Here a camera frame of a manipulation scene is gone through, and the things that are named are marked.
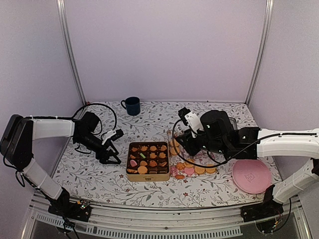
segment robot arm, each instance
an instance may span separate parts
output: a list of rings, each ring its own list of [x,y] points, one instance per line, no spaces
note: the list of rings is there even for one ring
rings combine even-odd
[[[234,130],[226,112],[209,111],[200,118],[184,108],[178,112],[190,129],[176,140],[195,156],[201,149],[222,153],[226,160],[257,159],[267,156],[305,156],[307,163],[286,180],[271,185],[263,203],[242,208],[244,221],[282,213],[290,197],[319,181],[319,128],[305,131],[274,131],[258,127]]]
[[[87,202],[71,203],[69,193],[60,187],[35,161],[32,141],[49,137],[73,137],[74,143],[81,143],[96,153],[104,164],[121,161],[112,141],[123,135],[122,130],[112,130],[102,141],[93,132],[99,118],[87,112],[80,120],[58,117],[22,117],[13,115],[0,142],[0,152],[36,190],[41,191],[50,201],[49,212],[82,221],[88,221],[91,208]]]

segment table surface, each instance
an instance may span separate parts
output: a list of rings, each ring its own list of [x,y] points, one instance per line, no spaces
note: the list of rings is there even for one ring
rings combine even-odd
[[[114,142],[119,151],[120,165],[102,165],[95,154],[76,152],[72,141],[57,166],[53,179],[72,197],[110,204],[195,208],[221,207],[259,202],[263,194],[247,194],[233,182],[231,169],[236,160],[218,167],[218,174],[166,182],[130,182],[126,177],[127,151],[134,141],[167,141],[167,130],[178,120],[178,110],[187,107],[199,115],[209,110],[224,110],[236,118],[238,128],[257,126],[245,104],[141,102],[141,113],[129,116],[120,102],[106,102],[117,114],[117,128],[124,136]],[[105,107],[90,106],[102,121],[103,131],[114,125],[112,113]],[[272,174],[272,183],[281,181],[272,157],[261,158]]]

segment blue mug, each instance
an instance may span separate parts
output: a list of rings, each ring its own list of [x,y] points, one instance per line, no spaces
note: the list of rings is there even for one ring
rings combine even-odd
[[[137,116],[141,112],[140,98],[138,97],[133,96],[122,100],[121,106],[126,109],[127,113],[131,116]]]

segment pink plate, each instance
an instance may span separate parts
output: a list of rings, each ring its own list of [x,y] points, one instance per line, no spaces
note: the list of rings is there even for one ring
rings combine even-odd
[[[263,193],[271,185],[271,173],[260,160],[241,159],[233,166],[235,184],[251,194]]]

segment purple wall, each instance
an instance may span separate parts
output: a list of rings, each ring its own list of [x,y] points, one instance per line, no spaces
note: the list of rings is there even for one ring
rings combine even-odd
[[[266,1],[69,0],[66,13],[89,101],[244,102]]]
[[[1,1],[0,134],[12,114],[70,116],[80,106],[62,38],[55,0]],[[65,139],[33,144],[48,172]],[[0,238],[21,234],[33,190],[22,188],[14,170],[0,165]]]
[[[319,127],[319,1],[275,1],[270,35],[250,110],[261,127]],[[277,157],[286,178],[306,158]],[[319,183],[300,195],[313,238],[319,238]]]

